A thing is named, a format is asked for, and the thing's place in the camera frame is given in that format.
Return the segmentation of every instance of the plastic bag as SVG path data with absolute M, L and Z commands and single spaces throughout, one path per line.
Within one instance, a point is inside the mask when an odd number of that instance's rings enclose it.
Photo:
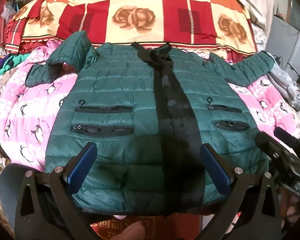
M 3 6 L 3 12 L 1 17 L 5 19 L 6 23 L 12 19 L 12 17 L 16 14 L 16 10 L 11 6 L 10 2 L 6 2 Z

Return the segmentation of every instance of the black zipper strip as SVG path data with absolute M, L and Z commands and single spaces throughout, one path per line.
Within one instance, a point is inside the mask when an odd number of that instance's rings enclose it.
M 232 131 L 232 132 L 245 132 L 250 126 L 246 122 L 241 121 L 216 121 L 215 126 L 222 130 Z
M 136 42 L 131 46 L 138 50 L 138 57 L 154 69 L 154 96 L 167 189 L 166 212 L 198 207 L 202 205 L 205 189 L 204 182 L 193 185 L 204 175 L 199 154 L 201 136 L 190 102 L 172 71 L 171 46 L 167 43 L 153 50 L 144 49 Z
M 75 111 L 89 114 L 132 113 L 132 106 L 78 106 Z
M 134 128 L 132 125 L 90 125 L 90 124 L 75 124 L 72 130 L 90 137 L 109 138 L 119 137 L 133 134 Z
M 242 110 L 235 107 L 223 106 L 223 105 L 209 105 L 209 111 L 225 111 L 225 112 L 233 112 L 233 113 L 242 113 Z

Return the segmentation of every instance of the rose print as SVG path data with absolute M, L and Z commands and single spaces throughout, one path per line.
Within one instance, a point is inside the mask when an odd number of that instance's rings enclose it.
M 241 44 L 245 44 L 247 41 L 247 33 L 240 23 L 234 22 L 234 20 L 225 15 L 220 14 L 218 25 L 220 30 L 225 36 L 229 38 L 237 38 Z
M 0 96 L 3 91 L 3 87 L 6 85 L 6 83 L 9 81 L 9 79 L 12 77 L 12 75 L 18 70 L 17 67 L 13 68 L 10 71 L 7 71 L 4 73 L 0 78 Z
M 19 19 L 21 19 L 21 16 L 27 11 L 28 7 L 27 6 L 23 6 L 12 18 L 13 20 L 17 21 Z
M 149 8 L 125 5 L 115 12 L 112 21 L 120 25 L 121 29 L 131 30 L 136 28 L 139 33 L 146 33 L 152 30 L 155 15 Z
M 49 25 L 53 21 L 53 15 L 48 8 L 48 4 L 42 5 L 40 9 L 40 26 Z M 38 20 L 35 18 L 31 18 L 28 20 L 29 24 L 37 23 Z

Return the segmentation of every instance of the metal bolt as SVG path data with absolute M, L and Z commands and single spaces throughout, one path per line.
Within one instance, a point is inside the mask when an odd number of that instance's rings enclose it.
M 243 170 L 242 170 L 241 168 L 239 168 L 239 167 L 235 168 L 234 171 L 235 171 L 235 173 L 237 173 L 237 174 L 243 173 Z
M 290 156 L 291 153 L 288 151 L 288 150 L 283 150 L 284 154 L 287 155 L 287 156 Z
M 59 173 L 59 172 L 61 172 L 63 170 L 63 167 L 62 166 L 58 166 L 58 167 L 56 167 L 55 169 L 54 169 L 54 171 L 56 172 L 56 173 Z
M 271 178 L 271 174 L 269 172 L 265 172 L 265 176 L 269 179 Z
M 33 174 L 33 171 L 27 171 L 26 172 L 26 177 L 30 177 L 30 176 L 32 176 L 32 174 Z

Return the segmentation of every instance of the finger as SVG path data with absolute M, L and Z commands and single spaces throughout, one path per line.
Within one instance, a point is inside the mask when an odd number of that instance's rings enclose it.
M 285 217 L 288 211 L 288 202 L 289 202 L 289 195 L 288 192 L 284 189 L 279 190 L 281 201 L 279 202 L 279 209 L 281 217 Z
M 299 199 L 296 196 L 291 196 L 290 197 L 290 204 L 291 205 L 296 205 L 299 202 Z
M 287 220 L 290 223 L 295 223 L 295 222 L 297 222 L 297 220 L 299 219 L 299 217 L 300 217 L 300 214 L 296 214 L 296 215 L 287 217 Z
M 144 238 L 145 228 L 139 221 L 128 226 L 121 234 L 112 237 L 111 240 L 143 240 Z
M 287 211 L 287 216 L 295 215 L 296 212 L 297 211 L 296 211 L 295 206 L 289 206 L 288 211 Z

